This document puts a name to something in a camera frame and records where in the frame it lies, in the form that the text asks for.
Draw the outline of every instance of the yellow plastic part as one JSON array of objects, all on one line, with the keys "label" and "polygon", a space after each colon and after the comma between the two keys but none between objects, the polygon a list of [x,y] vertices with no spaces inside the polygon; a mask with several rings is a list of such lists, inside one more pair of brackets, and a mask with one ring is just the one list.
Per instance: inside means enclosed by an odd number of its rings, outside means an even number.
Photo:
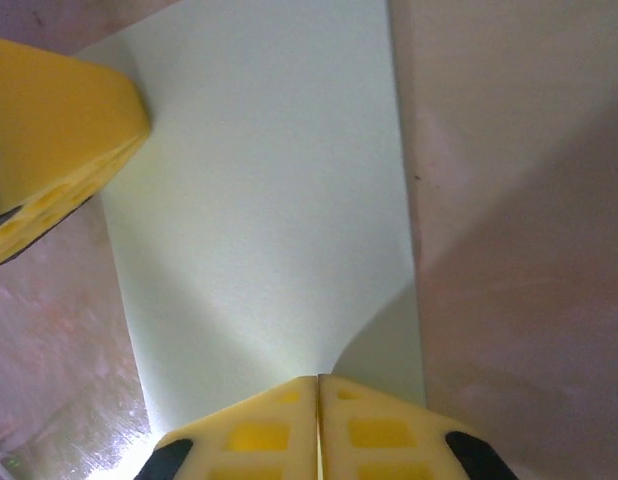
[{"label": "yellow plastic part", "polygon": [[136,87],[105,67],[0,39],[0,262],[106,184],[149,135]]},{"label": "yellow plastic part", "polygon": [[166,435],[193,440],[174,480],[316,480],[316,377],[299,377]]},{"label": "yellow plastic part", "polygon": [[333,375],[319,377],[325,480],[467,480],[445,434],[468,426]]},{"label": "yellow plastic part", "polygon": [[317,471],[325,480],[516,479],[470,427],[333,375],[297,378],[171,432],[136,478],[315,480]]}]

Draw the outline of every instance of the pink surface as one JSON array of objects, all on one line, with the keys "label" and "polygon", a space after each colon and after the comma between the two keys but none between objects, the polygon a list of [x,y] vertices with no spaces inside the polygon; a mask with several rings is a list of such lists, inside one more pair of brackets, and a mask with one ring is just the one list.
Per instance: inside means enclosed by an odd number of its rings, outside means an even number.
[{"label": "pink surface", "polygon": [[429,407],[618,480],[618,0],[393,4]]},{"label": "pink surface", "polygon": [[[0,37],[72,53],[174,1],[0,0]],[[95,198],[0,267],[0,459],[18,479],[132,478],[148,437]]]},{"label": "pink surface", "polygon": [[0,0],[0,37],[74,53],[177,0]]}]

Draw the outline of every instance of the white paper sheet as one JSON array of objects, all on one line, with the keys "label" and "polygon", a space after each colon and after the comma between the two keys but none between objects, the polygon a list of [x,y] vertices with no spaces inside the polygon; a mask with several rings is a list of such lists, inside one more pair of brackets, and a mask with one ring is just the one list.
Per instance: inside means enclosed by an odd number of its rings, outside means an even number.
[{"label": "white paper sheet", "polygon": [[185,0],[79,56],[154,117],[103,194],[153,427],[334,366],[422,401],[385,2]]}]

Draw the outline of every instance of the black rubber tip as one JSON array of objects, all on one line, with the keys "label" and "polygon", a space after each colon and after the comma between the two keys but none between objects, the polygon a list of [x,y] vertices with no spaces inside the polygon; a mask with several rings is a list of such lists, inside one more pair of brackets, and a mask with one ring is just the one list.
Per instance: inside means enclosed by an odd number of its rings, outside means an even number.
[{"label": "black rubber tip", "polygon": [[450,432],[445,435],[445,440],[469,480],[518,480],[491,445],[484,440],[464,432]]},{"label": "black rubber tip", "polygon": [[185,438],[159,448],[151,454],[135,480],[174,480],[192,447],[193,441]]}]

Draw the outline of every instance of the yellow foam pad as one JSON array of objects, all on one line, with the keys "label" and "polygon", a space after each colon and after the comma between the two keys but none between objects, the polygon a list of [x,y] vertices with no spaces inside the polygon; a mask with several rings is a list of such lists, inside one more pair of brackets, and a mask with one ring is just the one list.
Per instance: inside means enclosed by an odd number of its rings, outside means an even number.
[{"label": "yellow foam pad", "polygon": [[0,262],[106,184],[150,126],[124,75],[0,39]]},{"label": "yellow foam pad", "polygon": [[186,461],[174,477],[144,478],[315,480],[316,380],[296,378],[169,433],[156,451],[186,439],[193,442]]},{"label": "yellow foam pad", "polygon": [[0,39],[0,214],[148,129],[124,75]]}]

